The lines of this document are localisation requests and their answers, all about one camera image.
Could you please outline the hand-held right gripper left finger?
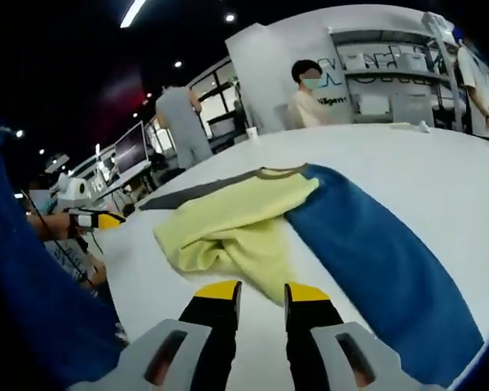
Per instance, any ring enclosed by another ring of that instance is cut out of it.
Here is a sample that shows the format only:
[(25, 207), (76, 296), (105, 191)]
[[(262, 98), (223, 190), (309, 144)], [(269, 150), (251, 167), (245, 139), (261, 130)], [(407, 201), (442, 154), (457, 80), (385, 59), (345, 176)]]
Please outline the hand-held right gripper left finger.
[(178, 319), (165, 319), (120, 358), (119, 385), (130, 390), (224, 390), (236, 356), (241, 282), (198, 290)]

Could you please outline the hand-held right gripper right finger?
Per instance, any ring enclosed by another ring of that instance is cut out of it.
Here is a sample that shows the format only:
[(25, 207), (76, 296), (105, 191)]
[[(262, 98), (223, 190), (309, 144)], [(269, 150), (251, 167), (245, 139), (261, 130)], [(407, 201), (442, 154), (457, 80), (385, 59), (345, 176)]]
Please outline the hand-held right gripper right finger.
[(296, 390), (414, 390), (399, 355), (355, 322), (342, 321), (318, 288), (284, 285), (287, 358)]

